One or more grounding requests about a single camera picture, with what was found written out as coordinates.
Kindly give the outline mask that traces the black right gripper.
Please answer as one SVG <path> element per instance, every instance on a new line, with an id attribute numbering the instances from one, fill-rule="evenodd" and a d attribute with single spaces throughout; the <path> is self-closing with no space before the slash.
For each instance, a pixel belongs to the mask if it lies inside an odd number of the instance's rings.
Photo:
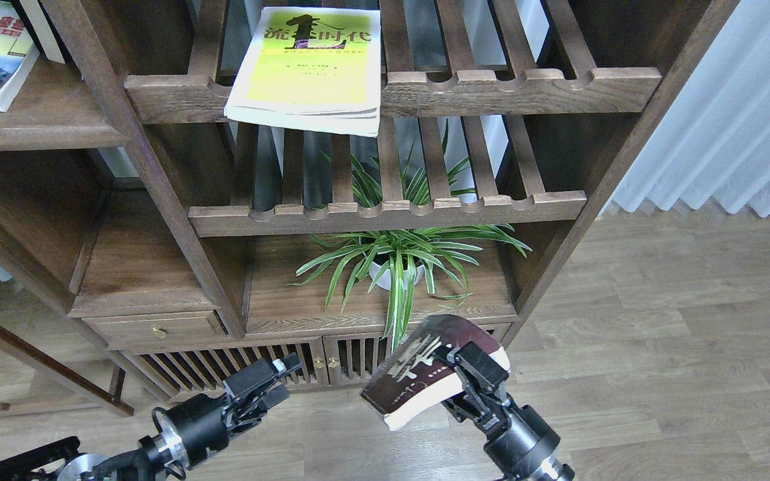
<path id="1" fill-rule="evenodd" d="M 505 480 L 559 480 L 554 450 L 560 437 L 529 405 L 520 408 L 505 391 L 507 371 L 474 344 L 437 347 L 432 356 L 453 368 L 463 390 L 444 402 L 459 422 L 470 418 L 487 438 L 484 452 Z"/>

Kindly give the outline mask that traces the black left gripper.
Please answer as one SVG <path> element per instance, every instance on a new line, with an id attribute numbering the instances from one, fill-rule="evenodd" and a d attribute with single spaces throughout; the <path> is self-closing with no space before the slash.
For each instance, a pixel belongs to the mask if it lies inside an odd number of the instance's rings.
<path id="1" fill-rule="evenodd" d="M 285 386 L 270 387 L 301 366 L 296 353 L 272 361 L 258 359 L 224 380 L 226 395 L 200 393 L 171 409 L 158 408 L 158 453 L 163 465 L 178 462 L 183 468 L 196 468 L 226 450 L 233 439 L 258 426 L 270 408 L 289 397 Z"/>

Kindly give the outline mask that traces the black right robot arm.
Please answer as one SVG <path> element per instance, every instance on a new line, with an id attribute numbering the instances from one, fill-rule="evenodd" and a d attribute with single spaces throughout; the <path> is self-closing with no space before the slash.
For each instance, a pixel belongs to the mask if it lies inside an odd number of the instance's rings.
<path id="1" fill-rule="evenodd" d="M 468 342 L 438 347 L 434 358 L 455 371 L 462 391 L 442 404 L 459 422 L 473 421 L 486 436 L 483 449 L 505 480 L 572 480 L 575 472 L 554 454 L 560 437 L 529 405 L 519 407 L 505 391 L 509 377 L 488 353 Z"/>

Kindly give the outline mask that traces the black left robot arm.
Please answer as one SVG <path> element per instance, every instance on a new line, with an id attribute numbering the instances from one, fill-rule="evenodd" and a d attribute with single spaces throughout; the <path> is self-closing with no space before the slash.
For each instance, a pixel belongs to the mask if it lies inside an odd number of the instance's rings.
<path id="1" fill-rule="evenodd" d="M 186 473 L 226 450 L 289 396 L 281 378 L 302 367 L 295 353 L 259 359 L 224 380 L 218 397 L 195 395 L 170 409 L 154 408 L 158 433 L 144 436 L 136 450 L 117 456 L 82 453 L 68 436 L 0 461 L 0 480 L 164 480 Z"/>

